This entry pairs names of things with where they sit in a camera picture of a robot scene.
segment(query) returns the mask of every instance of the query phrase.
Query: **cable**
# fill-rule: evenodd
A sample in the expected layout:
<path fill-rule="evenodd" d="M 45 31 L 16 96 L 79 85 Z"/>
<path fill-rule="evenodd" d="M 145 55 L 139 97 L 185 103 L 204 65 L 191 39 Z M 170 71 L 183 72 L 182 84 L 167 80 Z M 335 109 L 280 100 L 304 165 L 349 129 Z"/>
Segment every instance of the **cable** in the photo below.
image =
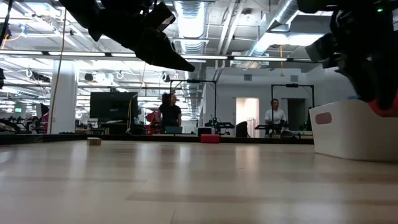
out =
<path fill-rule="evenodd" d="M 0 35 L 0 45 L 2 44 L 2 41 L 4 40 L 4 37 L 6 36 L 6 32 L 7 32 L 7 28 L 8 28 L 8 20 L 10 19 L 10 12 L 12 9 L 12 2 L 13 2 L 13 0 L 8 1 L 7 15 L 6 15 L 6 19 L 4 20 L 4 24 L 2 25 L 2 30 L 1 30 L 1 35 Z"/>
<path fill-rule="evenodd" d="M 217 97 L 217 101 L 216 101 L 216 108 L 215 108 L 215 110 L 217 110 L 217 106 L 218 106 L 218 102 L 219 102 L 219 99 L 218 99 L 218 93 L 216 92 L 216 84 L 215 83 L 213 83 L 214 84 L 214 86 L 213 85 L 210 85 L 213 89 L 214 89 L 214 91 L 215 91 L 215 94 L 216 94 L 216 97 Z"/>
<path fill-rule="evenodd" d="M 17 40 L 18 38 L 22 37 L 22 35 L 24 34 L 24 31 L 25 31 L 25 28 L 22 28 L 22 32 L 16 38 L 9 39 L 9 40 L 7 40 L 7 38 L 8 38 L 8 34 L 7 34 L 6 38 L 4 38 L 4 42 L 2 43 L 1 50 L 4 49 L 4 47 L 6 46 L 6 42 Z"/>
<path fill-rule="evenodd" d="M 134 99 L 135 97 L 137 97 L 137 101 L 138 101 L 138 94 L 139 94 L 139 92 L 142 89 L 142 84 L 144 83 L 144 75 L 145 75 L 146 66 L 147 66 L 147 63 L 145 62 L 144 71 L 142 72 L 142 78 L 141 78 L 141 81 L 140 81 L 141 84 L 139 86 L 138 92 L 134 96 L 132 96 L 131 99 L 130 99 L 128 114 L 127 114 L 127 131 L 126 132 L 128 132 L 131 129 L 131 102 L 132 102 L 132 99 Z"/>
<path fill-rule="evenodd" d="M 53 112 L 54 112 L 55 98 L 57 97 L 58 81 L 59 81 L 59 79 L 60 79 L 61 64 L 62 64 L 62 55 L 63 55 L 63 50 L 64 50 L 64 48 L 65 48 L 65 28 L 66 28 L 66 26 L 67 26 L 67 14 L 68 14 L 68 11 L 65 9 L 65 17 L 63 18 L 62 47 L 61 47 L 60 63 L 59 63 L 59 65 L 58 65 L 57 78 L 55 79 L 54 98 L 53 98 L 52 104 L 51 104 L 51 117 L 50 117 L 50 119 L 49 119 L 49 123 L 50 123 L 50 134 L 51 134 L 51 132 L 52 132 Z"/>
<path fill-rule="evenodd" d="M 282 46 L 279 47 L 280 50 L 280 57 L 282 57 Z M 280 63 L 280 75 L 283 77 L 284 75 L 284 63 Z"/>

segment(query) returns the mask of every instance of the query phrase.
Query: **woman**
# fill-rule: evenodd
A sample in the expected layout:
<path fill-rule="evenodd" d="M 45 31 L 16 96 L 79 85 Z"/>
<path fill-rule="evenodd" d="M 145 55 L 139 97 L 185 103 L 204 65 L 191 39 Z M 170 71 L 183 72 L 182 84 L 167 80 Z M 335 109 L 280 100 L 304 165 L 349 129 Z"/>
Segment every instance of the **woman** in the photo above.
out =
<path fill-rule="evenodd" d="M 159 111 L 162 113 L 162 127 L 181 126 L 181 109 L 175 104 L 177 98 L 174 94 L 164 93 Z"/>

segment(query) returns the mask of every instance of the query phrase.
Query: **television screen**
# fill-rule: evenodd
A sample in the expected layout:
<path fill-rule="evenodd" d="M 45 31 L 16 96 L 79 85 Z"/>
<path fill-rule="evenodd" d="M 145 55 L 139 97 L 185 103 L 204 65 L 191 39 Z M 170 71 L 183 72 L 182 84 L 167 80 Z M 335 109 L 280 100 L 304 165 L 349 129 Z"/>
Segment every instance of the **television screen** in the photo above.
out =
<path fill-rule="evenodd" d="M 137 117 L 137 93 L 91 93 L 90 118 L 98 122 L 127 121 L 131 101 L 131 120 Z"/>

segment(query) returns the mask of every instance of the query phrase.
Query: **red box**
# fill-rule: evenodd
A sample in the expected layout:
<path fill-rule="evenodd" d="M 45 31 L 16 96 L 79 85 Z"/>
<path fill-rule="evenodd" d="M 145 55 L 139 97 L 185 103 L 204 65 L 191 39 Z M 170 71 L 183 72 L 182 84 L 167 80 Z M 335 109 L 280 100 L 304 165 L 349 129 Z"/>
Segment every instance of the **red box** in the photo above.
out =
<path fill-rule="evenodd" d="M 220 143 L 220 136 L 218 134 L 202 134 L 200 136 L 202 143 Z"/>

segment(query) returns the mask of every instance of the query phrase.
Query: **man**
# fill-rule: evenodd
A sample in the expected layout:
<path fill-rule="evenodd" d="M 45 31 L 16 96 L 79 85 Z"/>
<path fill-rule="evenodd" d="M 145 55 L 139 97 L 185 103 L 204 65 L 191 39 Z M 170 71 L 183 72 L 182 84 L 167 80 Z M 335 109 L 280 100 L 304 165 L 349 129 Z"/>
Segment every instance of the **man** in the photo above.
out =
<path fill-rule="evenodd" d="M 159 111 L 162 113 L 162 127 L 181 126 L 181 109 L 175 104 L 177 98 L 174 94 L 163 94 L 162 105 Z"/>
<path fill-rule="evenodd" d="M 280 124 L 281 120 L 286 120 L 285 113 L 279 109 L 279 100 L 273 99 L 271 101 L 272 109 L 266 112 L 266 124 L 271 124 L 272 121 L 272 110 L 274 110 L 274 124 Z"/>

